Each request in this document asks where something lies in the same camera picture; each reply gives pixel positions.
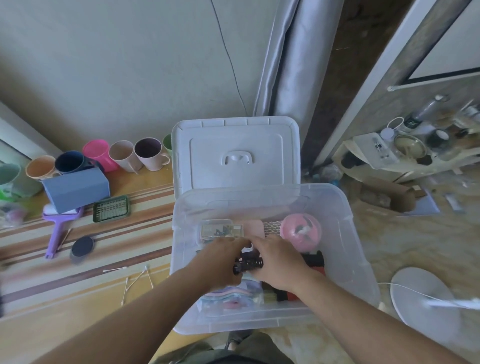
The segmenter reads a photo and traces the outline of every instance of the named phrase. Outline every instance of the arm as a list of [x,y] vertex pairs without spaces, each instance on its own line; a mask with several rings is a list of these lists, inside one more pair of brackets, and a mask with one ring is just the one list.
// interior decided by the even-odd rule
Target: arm
[[257,279],[297,295],[358,364],[467,364],[453,352],[377,310],[309,268],[279,236],[252,238],[264,267]]
[[202,295],[240,284],[241,274],[233,274],[233,265],[235,257],[248,245],[246,239],[217,238],[185,268],[34,363],[148,363],[178,320]]

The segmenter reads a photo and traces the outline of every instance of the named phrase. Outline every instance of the person's right hand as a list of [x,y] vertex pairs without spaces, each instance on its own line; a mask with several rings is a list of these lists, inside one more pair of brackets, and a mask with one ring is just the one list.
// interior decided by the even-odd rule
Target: person's right hand
[[248,239],[264,260],[262,268],[251,271],[256,279],[279,290],[292,292],[295,284],[310,273],[311,269],[288,240],[272,234],[266,239],[254,236]]

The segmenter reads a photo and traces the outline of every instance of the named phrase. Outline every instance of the white door frame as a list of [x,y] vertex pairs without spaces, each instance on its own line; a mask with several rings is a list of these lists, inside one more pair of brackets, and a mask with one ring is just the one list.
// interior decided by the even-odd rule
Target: white door frame
[[58,157],[62,153],[60,149],[1,102],[0,139],[30,159],[43,155]]
[[350,126],[365,102],[367,102],[368,98],[375,90],[385,73],[392,66],[395,59],[398,57],[404,46],[410,40],[413,33],[417,30],[420,23],[423,21],[435,3],[436,0],[415,0],[415,2],[411,5],[410,10],[403,18],[402,23],[398,26],[392,39],[390,39],[384,51],[378,58],[378,61],[373,66],[369,75],[365,79],[365,82],[360,87],[360,90],[355,95],[355,98],[336,126],[334,132],[326,142],[323,149],[320,151],[320,154],[315,161],[315,165],[325,162],[325,160],[332,153],[333,148],[335,148],[343,133]]

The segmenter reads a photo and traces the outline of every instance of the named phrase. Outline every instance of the lid handle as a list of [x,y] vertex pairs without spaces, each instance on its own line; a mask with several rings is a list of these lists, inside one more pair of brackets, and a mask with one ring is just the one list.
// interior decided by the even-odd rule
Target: lid handle
[[222,157],[222,166],[226,166],[229,163],[245,163],[252,164],[252,155],[249,152],[243,150],[234,150],[227,152]]

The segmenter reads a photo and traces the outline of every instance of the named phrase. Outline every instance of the white plastic box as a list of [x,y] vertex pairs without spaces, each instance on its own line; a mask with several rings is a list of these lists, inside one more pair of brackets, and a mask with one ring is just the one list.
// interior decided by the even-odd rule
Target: white plastic box
[[[195,256],[197,226],[201,220],[229,218],[270,222],[299,212],[315,216],[322,226],[318,250],[324,255],[327,277],[377,306],[380,292],[372,267],[363,254],[347,198],[340,189],[327,183],[201,188],[183,193],[173,211],[170,273],[186,266]],[[218,312],[215,316],[207,316],[193,305],[174,329],[187,335],[279,327],[314,320],[315,316],[300,301],[262,304]]]

